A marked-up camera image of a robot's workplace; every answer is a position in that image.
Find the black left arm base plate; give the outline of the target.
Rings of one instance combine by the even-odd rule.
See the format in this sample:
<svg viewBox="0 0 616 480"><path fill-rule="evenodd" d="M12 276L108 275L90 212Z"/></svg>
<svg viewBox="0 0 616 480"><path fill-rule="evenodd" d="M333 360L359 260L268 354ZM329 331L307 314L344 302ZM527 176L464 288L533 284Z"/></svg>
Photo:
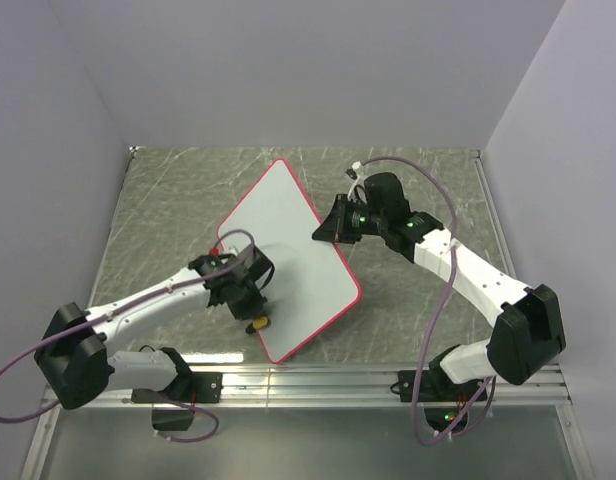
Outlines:
<svg viewBox="0 0 616 480"><path fill-rule="evenodd" d="M131 402L147 404L167 398L181 403L216 404L220 401L223 374L220 372L193 372L186 379L175 379L162 391L134 389Z"/></svg>

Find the red-framed whiteboard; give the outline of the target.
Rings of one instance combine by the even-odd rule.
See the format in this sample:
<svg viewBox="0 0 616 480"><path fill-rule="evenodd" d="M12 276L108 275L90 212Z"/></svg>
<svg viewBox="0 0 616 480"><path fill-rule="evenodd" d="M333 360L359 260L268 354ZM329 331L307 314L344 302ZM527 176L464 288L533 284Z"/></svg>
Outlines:
<svg viewBox="0 0 616 480"><path fill-rule="evenodd" d="M268 360L280 364L355 306L359 281L341 251L312 239L321 218L289 163L276 159L217 227L242 229L272 261L263 289L271 325L258 333Z"/></svg>

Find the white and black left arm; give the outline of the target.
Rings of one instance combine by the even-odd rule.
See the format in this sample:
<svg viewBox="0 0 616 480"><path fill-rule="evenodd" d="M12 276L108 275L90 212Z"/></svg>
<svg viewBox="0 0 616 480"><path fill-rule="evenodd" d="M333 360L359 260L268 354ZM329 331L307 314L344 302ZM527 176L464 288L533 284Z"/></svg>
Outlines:
<svg viewBox="0 0 616 480"><path fill-rule="evenodd" d="M269 325L263 289L275 273L257 247L235 255L212 252L166 280L122 300L80 309L69 303L54 314L34 360L59 403L80 408L105 391L152 391L168 402L186 402L194 374L172 347L129 352L140 333L202 308L226 305L252 334Z"/></svg>

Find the yellow and black eraser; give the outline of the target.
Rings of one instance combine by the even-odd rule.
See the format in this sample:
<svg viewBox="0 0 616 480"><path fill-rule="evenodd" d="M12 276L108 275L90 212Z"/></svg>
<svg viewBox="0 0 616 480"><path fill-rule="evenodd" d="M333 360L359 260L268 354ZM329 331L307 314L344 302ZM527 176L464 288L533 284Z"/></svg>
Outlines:
<svg viewBox="0 0 616 480"><path fill-rule="evenodd" d="M246 333L249 335L255 334L260 330L268 328L270 324L271 321L267 316L256 318L247 326Z"/></svg>

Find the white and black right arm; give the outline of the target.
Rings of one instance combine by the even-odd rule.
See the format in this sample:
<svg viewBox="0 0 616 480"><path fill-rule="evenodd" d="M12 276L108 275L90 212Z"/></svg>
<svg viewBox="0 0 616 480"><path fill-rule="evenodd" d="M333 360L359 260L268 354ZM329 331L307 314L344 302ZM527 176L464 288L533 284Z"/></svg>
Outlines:
<svg viewBox="0 0 616 480"><path fill-rule="evenodd" d="M354 244L365 235L378 236L409 262L450 281L493 328L489 339L454 346L430 362L429 386L436 397L452 399L465 383L492 376L521 385L565 349L552 289L509 277L452 239L441 221L412 210L395 174L374 174L361 190L362 199L336 196L313 239Z"/></svg>

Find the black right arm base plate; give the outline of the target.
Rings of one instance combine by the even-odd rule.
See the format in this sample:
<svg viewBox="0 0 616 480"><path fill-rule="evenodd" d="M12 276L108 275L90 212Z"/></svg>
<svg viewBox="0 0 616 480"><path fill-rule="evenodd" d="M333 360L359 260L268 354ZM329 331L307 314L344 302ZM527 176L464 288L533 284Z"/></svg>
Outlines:
<svg viewBox="0 0 616 480"><path fill-rule="evenodd" d="M390 387L390 392L398 395L402 403L412 401L415 370L399 370L397 381ZM420 381L418 402L444 403L468 401L480 388L481 380L470 380L463 384L454 384L436 370L424 370Z"/></svg>

